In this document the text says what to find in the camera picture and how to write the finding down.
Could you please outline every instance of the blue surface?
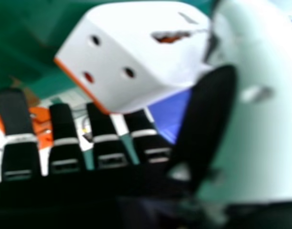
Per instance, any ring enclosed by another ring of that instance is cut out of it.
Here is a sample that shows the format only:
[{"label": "blue surface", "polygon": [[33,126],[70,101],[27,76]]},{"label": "blue surface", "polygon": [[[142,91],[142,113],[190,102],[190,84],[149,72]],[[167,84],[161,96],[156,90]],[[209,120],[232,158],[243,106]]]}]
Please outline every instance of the blue surface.
[{"label": "blue surface", "polygon": [[190,97],[190,90],[179,93],[149,107],[160,134],[175,143]]}]

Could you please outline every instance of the white plastic object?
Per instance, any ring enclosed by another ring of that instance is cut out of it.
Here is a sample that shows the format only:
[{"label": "white plastic object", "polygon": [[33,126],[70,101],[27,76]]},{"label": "white plastic object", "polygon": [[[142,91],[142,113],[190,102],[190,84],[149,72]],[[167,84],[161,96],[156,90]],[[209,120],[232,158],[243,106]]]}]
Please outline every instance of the white plastic object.
[{"label": "white plastic object", "polygon": [[210,21],[168,1],[90,9],[55,57],[104,113],[130,113],[193,86]]},{"label": "white plastic object", "polygon": [[292,201],[292,22],[266,0],[221,0],[212,29],[218,45],[209,63],[233,65],[238,85],[211,165],[225,179],[204,182],[198,198],[225,204]]}]

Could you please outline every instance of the orange object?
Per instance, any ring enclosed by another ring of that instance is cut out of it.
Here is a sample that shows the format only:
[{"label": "orange object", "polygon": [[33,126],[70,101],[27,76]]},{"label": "orange object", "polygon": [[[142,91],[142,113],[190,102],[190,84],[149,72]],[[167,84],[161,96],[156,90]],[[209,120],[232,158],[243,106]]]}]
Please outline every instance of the orange object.
[{"label": "orange object", "polygon": [[[39,149],[53,145],[52,126],[50,121],[50,112],[47,108],[31,107],[32,125],[38,138]],[[0,117],[0,130],[5,133],[5,128]]]},{"label": "orange object", "polygon": [[58,58],[54,59],[55,63],[93,100],[98,109],[106,115],[111,114],[95,97],[94,95],[75,77],[75,75],[60,61]]}]

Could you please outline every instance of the black hole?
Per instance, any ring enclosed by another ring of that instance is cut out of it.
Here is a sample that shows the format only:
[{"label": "black hole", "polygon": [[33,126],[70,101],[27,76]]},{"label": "black hole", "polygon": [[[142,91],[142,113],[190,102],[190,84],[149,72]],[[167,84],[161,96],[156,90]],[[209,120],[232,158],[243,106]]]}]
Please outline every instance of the black hole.
[{"label": "black hole", "polygon": [[100,45],[100,41],[99,41],[99,38],[98,37],[92,36],[92,41],[93,41],[94,44]]},{"label": "black hole", "polygon": [[125,73],[126,73],[126,75],[127,75],[128,77],[130,77],[130,78],[134,78],[134,77],[135,77],[134,71],[133,71],[132,69],[130,69],[130,68],[125,68],[124,70],[125,70]]}]

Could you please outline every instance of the round hole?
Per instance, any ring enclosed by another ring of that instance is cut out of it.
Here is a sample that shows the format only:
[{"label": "round hole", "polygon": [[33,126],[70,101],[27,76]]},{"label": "round hole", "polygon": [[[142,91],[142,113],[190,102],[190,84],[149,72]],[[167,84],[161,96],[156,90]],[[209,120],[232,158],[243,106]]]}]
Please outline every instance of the round hole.
[{"label": "round hole", "polygon": [[89,82],[89,83],[94,83],[94,79],[90,73],[84,72],[84,78]]},{"label": "round hole", "polygon": [[135,78],[134,71],[131,68],[124,68],[126,76],[129,78]]},{"label": "round hole", "polygon": [[95,44],[95,45],[100,45],[100,40],[99,40],[99,38],[98,37],[96,37],[96,36],[92,36],[91,37],[91,40],[92,40],[92,43],[93,44]]}]

